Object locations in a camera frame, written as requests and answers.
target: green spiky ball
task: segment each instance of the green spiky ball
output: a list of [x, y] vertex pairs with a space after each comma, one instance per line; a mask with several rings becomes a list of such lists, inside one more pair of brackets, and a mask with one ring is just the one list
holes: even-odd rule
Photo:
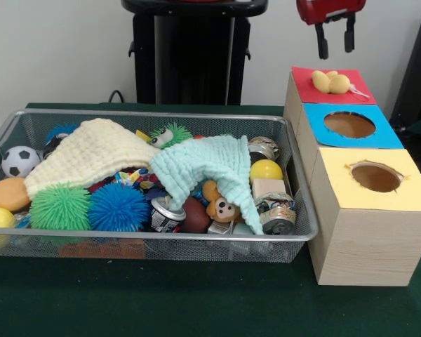
[[176, 122], [174, 121], [173, 123], [168, 123], [164, 127], [158, 128], [157, 130], [154, 130], [153, 132], [151, 132], [150, 133], [151, 139], [155, 137], [159, 137], [165, 129], [168, 129], [172, 132], [173, 139], [165, 143], [164, 145], [162, 145], [160, 147], [161, 150], [166, 149], [167, 147], [173, 146], [174, 144], [181, 143], [184, 140], [193, 138], [193, 135], [190, 133], [189, 130], [187, 130], [184, 126], [178, 126]]
[[88, 191], [56, 186], [40, 191], [31, 208], [31, 226], [39, 230], [90, 230]]

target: knitted blanket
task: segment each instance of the knitted blanket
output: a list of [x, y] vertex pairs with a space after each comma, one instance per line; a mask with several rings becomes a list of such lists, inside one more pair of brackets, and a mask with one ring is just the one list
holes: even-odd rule
[[215, 180], [218, 192], [240, 207], [245, 222], [255, 234], [263, 234], [253, 198], [249, 174], [250, 155], [246, 136], [189, 139], [156, 155], [150, 166], [172, 197], [171, 210], [179, 209], [190, 192], [203, 180]]
[[108, 119], [81, 123], [25, 179], [30, 199], [58, 184], [90, 187], [127, 167], [147, 167], [160, 150]]

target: black cable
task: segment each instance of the black cable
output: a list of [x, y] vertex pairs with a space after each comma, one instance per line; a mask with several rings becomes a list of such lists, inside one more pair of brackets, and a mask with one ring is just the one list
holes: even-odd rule
[[123, 95], [121, 94], [121, 92], [119, 90], [114, 90], [112, 91], [111, 96], [109, 97], [109, 100], [107, 100], [108, 103], [112, 103], [112, 100], [114, 99], [115, 95], [118, 95], [120, 98], [120, 102], [125, 103], [125, 100], [123, 99]]

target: white wall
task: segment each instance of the white wall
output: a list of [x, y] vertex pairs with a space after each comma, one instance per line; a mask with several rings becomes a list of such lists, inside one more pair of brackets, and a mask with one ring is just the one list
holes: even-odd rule
[[[389, 114], [421, 20], [421, 0], [368, 0], [356, 50], [343, 48], [345, 21], [326, 25], [330, 58], [294, 0], [270, 0], [252, 18], [242, 103], [282, 105], [292, 65], [359, 68]], [[99, 103], [113, 89], [135, 100], [132, 14], [119, 0], [0, 0], [0, 123], [28, 102]]]
[[319, 60], [316, 32], [301, 21], [293, 0], [270, 0], [252, 18], [243, 104], [280, 105], [292, 65], [356, 68], [389, 116], [421, 22], [421, 0], [367, 0], [357, 15], [356, 50], [345, 53], [346, 20], [324, 25], [329, 59]]

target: metal basket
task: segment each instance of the metal basket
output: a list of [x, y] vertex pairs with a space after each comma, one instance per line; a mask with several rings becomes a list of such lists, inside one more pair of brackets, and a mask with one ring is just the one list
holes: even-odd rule
[[[281, 148], [279, 165], [288, 174], [297, 212], [295, 233], [271, 235], [216, 235], [151, 232], [55, 231], [0, 228], [10, 241], [0, 256], [145, 258], [161, 260], [291, 262], [312, 239], [318, 225], [306, 184], [298, 147], [290, 124], [281, 117], [79, 110], [23, 110], [12, 114], [0, 128], [2, 154], [10, 147], [44, 146], [48, 132], [58, 124], [80, 124], [108, 118], [129, 130], [150, 131], [176, 121], [192, 134], [234, 137], [266, 136]], [[4, 173], [0, 169], [0, 180]]]

